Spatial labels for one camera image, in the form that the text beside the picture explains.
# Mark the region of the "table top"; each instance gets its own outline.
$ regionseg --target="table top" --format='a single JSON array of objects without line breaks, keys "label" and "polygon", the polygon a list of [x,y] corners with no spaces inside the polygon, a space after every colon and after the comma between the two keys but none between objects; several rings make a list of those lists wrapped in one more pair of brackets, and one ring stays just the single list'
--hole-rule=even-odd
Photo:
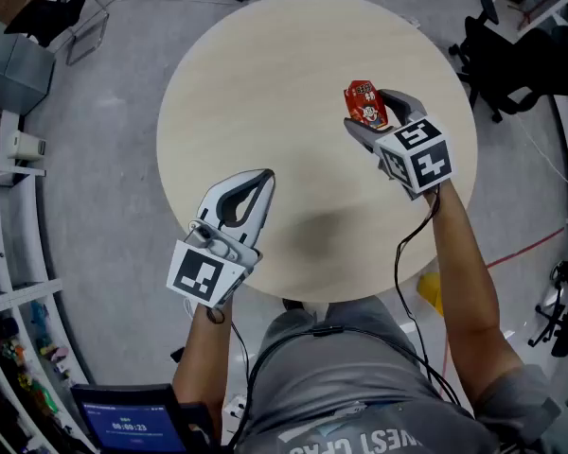
[{"label": "table top", "polygon": [[[420,99],[451,135],[467,206],[477,166],[473,116],[453,69],[420,31],[364,0],[262,0],[210,28],[181,60],[157,133],[160,177],[179,223],[206,190],[271,168],[275,195],[246,284],[275,296],[339,302],[394,286],[398,243],[428,212],[347,133],[354,79]],[[392,122],[396,122],[389,113]],[[403,281],[435,257],[431,225],[404,249]]]}]

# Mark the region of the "red snack bag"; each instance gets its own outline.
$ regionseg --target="red snack bag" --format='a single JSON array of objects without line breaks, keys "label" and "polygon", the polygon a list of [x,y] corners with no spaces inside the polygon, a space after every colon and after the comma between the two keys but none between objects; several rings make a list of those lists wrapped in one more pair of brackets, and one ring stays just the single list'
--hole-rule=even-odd
[{"label": "red snack bag", "polygon": [[354,80],[343,91],[349,116],[378,130],[387,126],[387,111],[381,96],[369,80]]}]

